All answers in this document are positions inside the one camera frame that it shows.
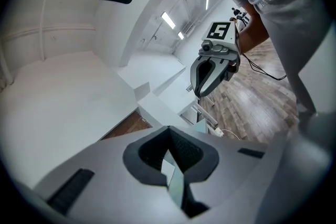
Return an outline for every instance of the person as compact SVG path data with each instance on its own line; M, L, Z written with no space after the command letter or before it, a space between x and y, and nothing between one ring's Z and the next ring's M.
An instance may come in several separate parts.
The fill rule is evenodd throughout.
M250 16L248 26L239 34L242 53L270 37L293 92L306 109L315 112L299 72L331 27L332 18L323 0L233 1Z
M230 18L231 22L235 22L238 32L241 32L245 28L245 23L242 20L236 19L234 17Z
M233 10L233 15L235 15L235 16L239 15L240 10L235 9L235 8L232 8L232 10Z

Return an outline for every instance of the black slot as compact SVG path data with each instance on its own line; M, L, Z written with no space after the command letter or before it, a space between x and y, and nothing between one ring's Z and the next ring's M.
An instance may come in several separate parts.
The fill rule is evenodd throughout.
M94 172L79 169L54 193L48 200L48 205L62 215L65 215L93 176Z
M254 151L254 150L250 150L248 148L244 148L242 147L240 150L238 150L239 153L242 153L242 154L245 154L245 155L248 155L248 156L251 156L251 157L254 157L254 158L258 158L258 159L261 159L265 152L262 152L262 151Z

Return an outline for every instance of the black cable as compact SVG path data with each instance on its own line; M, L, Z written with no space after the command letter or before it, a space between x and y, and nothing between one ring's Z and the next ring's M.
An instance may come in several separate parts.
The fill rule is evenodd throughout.
M250 59L247 58L247 56L246 56L245 54L243 54L243 56L248 60L250 66L251 66L251 68L252 68L252 70L255 71L255 72L258 72L258 73L267 75L267 76L269 76L270 78L273 78L273 79L278 80L278 81L283 80L283 79L285 79L285 78L287 77L287 75L284 75L283 77L281 77L281 78L279 78L279 79L278 79L278 78L275 78L275 77L273 77L272 75L266 73L261 67L257 66L255 63L253 63Z

